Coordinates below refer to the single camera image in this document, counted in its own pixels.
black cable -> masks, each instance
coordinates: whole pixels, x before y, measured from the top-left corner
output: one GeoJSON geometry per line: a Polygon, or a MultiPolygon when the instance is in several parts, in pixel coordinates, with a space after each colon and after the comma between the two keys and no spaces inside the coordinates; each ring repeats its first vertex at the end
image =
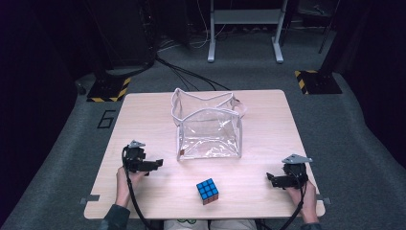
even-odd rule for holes
{"type": "Polygon", "coordinates": [[[183,84],[184,84],[185,87],[188,89],[188,91],[191,91],[191,90],[189,89],[187,83],[190,84],[191,86],[193,86],[193,88],[195,88],[197,91],[199,91],[199,89],[198,89],[194,84],[192,84],[190,81],[188,81],[187,79],[185,79],[185,77],[183,77],[181,74],[179,74],[178,72],[176,72],[176,70],[174,70],[174,69],[171,69],[171,70],[172,70],[173,73],[175,73],[175,75],[177,75],[177,76],[179,77],[180,81],[183,82],[183,84]]]}
{"type": "Polygon", "coordinates": [[[149,69],[152,65],[153,65],[153,61],[146,63],[145,65],[143,65],[141,67],[141,69],[134,70],[134,71],[131,71],[131,72],[128,72],[125,74],[120,74],[120,75],[113,75],[113,74],[109,74],[109,73],[106,73],[106,74],[107,74],[107,76],[109,76],[113,79],[125,79],[125,78],[133,77],[135,75],[139,75],[139,74],[143,73],[144,71],[149,69]]]}
{"type": "Polygon", "coordinates": [[[215,84],[218,85],[218,86],[220,86],[220,87],[222,87],[222,88],[224,88],[224,89],[226,89],[226,90],[231,90],[230,88],[228,88],[228,87],[226,87],[226,86],[224,86],[224,85],[222,85],[222,84],[220,84],[220,83],[218,83],[218,82],[215,82],[215,81],[213,81],[213,80],[210,80],[210,79],[207,79],[207,78],[202,77],[202,76],[200,76],[200,75],[197,75],[197,74],[195,74],[194,72],[191,72],[191,71],[189,71],[189,70],[183,69],[183,68],[181,68],[181,67],[179,67],[179,66],[170,64],[169,62],[165,61],[164,59],[161,59],[161,58],[158,57],[158,56],[156,56],[155,59],[156,59],[158,62],[160,62],[160,63],[166,65],[167,67],[169,67],[169,68],[172,69],[172,70],[180,71],[180,72],[182,72],[182,73],[184,73],[184,74],[190,75],[190,76],[192,76],[192,77],[195,77],[195,78],[198,78],[198,79],[201,79],[201,80],[207,82],[207,83],[213,88],[214,91],[216,90],[215,87],[214,87],[215,84]]]}
{"type": "Polygon", "coordinates": [[[303,188],[302,188],[301,183],[300,183],[300,181],[299,181],[299,177],[298,177],[295,173],[293,173],[292,171],[291,171],[290,173],[292,173],[292,174],[295,176],[296,181],[298,182],[298,185],[299,185],[299,187],[300,187],[300,190],[301,190],[301,201],[298,203],[298,207],[296,208],[296,210],[295,210],[295,212],[292,214],[292,216],[291,216],[291,217],[286,221],[286,223],[281,227],[281,230],[286,229],[286,228],[292,223],[292,221],[295,219],[295,217],[299,214],[299,212],[301,212],[302,207],[303,207],[303,205],[304,205],[305,191],[306,191],[306,189],[307,189],[307,182],[306,182],[305,185],[304,185],[304,191],[303,191],[303,188]]]}
{"type": "Polygon", "coordinates": [[[122,151],[123,167],[124,167],[125,176],[126,176],[126,179],[127,179],[127,185],[128,185],[129,194],[131,196],[131,201],[132,201],[132,204],[134,205],[135,211],[137,212],[138,217],[143,222],[143,224],[144,224],[144,226],[146,228],[148,228],[150,230],[159,230],[159,229],[156,229],[156,228],[154,228],[153,226],[151,226],[149,224],[149,222],[144,218],[144,215],[141,212],[140,207],[138,206],[137,200],[135,199],[134,190],[132,189],[132,182],[131,182],[131,179],[129,178],[129,171],[128,171],[129,167],[125,163],[125,160],[124,160],[124,152],[125,152],[125,148],[122,151]]]}

white metal frame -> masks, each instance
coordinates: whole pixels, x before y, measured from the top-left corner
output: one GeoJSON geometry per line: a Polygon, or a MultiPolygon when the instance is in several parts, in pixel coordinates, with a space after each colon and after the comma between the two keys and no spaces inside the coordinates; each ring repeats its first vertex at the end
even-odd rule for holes
{"type": "Polygon", "coordinates": [[[277,63],[283,63],[281,46],[279,43],[287,0],[283,0],[280,9],[272,10],[214,10],[214,0],[210,5],[210,48],[207,61],[214,62],[215,53],[215,24],[278,24],[272,45],[277,63]]]}

transparent plastic bag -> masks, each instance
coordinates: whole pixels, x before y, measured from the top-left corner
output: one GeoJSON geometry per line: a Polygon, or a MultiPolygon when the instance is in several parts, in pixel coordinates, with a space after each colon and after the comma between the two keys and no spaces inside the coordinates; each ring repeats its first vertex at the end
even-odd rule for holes
{"type": "Polygon", "coordinates": [[[231,92],[202,99],[177,88],[171,111],[177,126],[177,159],[241,157],[245,111],[231,92]]]}

black curtain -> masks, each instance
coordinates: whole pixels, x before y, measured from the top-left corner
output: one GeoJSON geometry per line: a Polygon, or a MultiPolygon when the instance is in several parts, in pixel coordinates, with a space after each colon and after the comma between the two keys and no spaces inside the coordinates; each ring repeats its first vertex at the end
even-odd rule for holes
{"type": "Polygon", "coordinates": [[[0,1],[0,30],[1,226],[52,149],[78,91],[27,1],[0,1]]]}
{"type": "Polygon", "coordinates": [[[406,168],[404,4],[375,1],[347,43],[336,71],[357,97],[366,125],[406,168]]]}

stand leg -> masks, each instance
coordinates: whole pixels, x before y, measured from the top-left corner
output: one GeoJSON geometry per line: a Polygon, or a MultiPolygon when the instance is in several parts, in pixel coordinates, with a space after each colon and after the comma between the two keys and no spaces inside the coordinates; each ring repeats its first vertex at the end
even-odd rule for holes
{"type": "Polygon", "coordinates": [[[214,52],[215,52],[215,36],[214,36],[214,0],[210,1],[210,47],[209,56],[207,61],[209,63],[214,62],[214,52]]]}
{"type": "Polygon", "coordinates": [[[279,64],[283,63],[283,56],[282,56],[281,45],[279,43],[279,40],[281,37],[281,30],[282,30],[282,25],[283,25],[284,14],[286,12],[286,5],[287,5],[287,0],[283,0],[280,18],[279,18],[278,27],[277,27],[277,34],[272,37],[272,45],[274,46],[275,58],[277,60],[277,63],[279,63],[279,64]]]}

